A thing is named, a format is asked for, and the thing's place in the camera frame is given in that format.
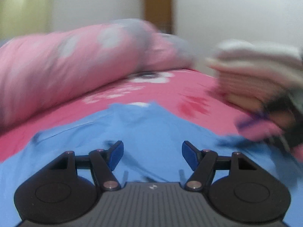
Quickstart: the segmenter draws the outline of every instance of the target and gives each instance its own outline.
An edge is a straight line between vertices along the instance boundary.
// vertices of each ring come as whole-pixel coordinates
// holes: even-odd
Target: blue cloth
[[[0,226],[13,227],[20,222],[13,195],[27,178],[66,150],[86,155],[97,148],[108,149],[122,140],[124,155],[114,171],[120,181],[185,181],[192,170],[183,159],[181,146],[190,141],[198,149],[211,149],[219,155],[231,156],[239,136],[217,136],[211,131],[180,119],[155,103],[148,107],[113,104],[109,109],[87,116],[69,125],[37,133],[18,154],[0,164]],[[283,157],[275,148],[264,144],[245,150],[248,157],[280,179],[291,191],[292,203],[285,217],[291,227],[303,223],[303,169],[291,157]],[[184,170],[180,179],[179,170]],[[218,171],[217,180],[227,175]],[[80,176],[91,180],[90,172]]]

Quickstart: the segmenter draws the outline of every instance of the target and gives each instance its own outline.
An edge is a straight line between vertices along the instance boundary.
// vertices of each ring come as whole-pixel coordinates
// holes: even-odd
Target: floral pattern
[[[136,75],[135,78],[131,78],[129,81],[134,83],[168,83],[169,78],[173,77],[171,72],[142,72]]]
[[[194,118],[196,113],[209,114],[206,109],[209,107],[204,97],[182,95],[185,97],[178,105],[178,110],[187,117]]]
[[[132,102],[132,103],[129,103],[128,105],[135,105],[135,106],[139,106],[139,107],[148,107],[150,105],[150,103],[146,103],[146,102]]]
[[[86,104],[92,104],[92,103],[96,103],[102,99],[113,99],[113,98],[121,97],[121,96],[124,96],[133,91],[141,90],[143,88],[144,88],[144,86],[125,85],[121,88],[110,89],[110,90],[107,90],[107,91],[104,91],[101,93],[87,96],[83,99],[83,102]]]

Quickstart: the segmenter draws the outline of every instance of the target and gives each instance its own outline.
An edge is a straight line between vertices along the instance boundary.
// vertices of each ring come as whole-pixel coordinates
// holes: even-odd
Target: pink cloth
[[[219,72],[218,81],[220,91],[224,94],[255,97],[263,102],[285,91],[285,88],[270,80],[230,72]]]
[[[17,153],[37,132],[79,120],[112,103],[145,105],[156,101],[173,114],[219,135],[237,134],[235,118],[245,115],[212,90],[216,79],[191,70],[158,72],[106,85],[69,103],[35,115],[0,135],[0,161]]]
[[[12,39],[0,48],[0,128],[132,73],[189,67],[179,44],[137,19]]]

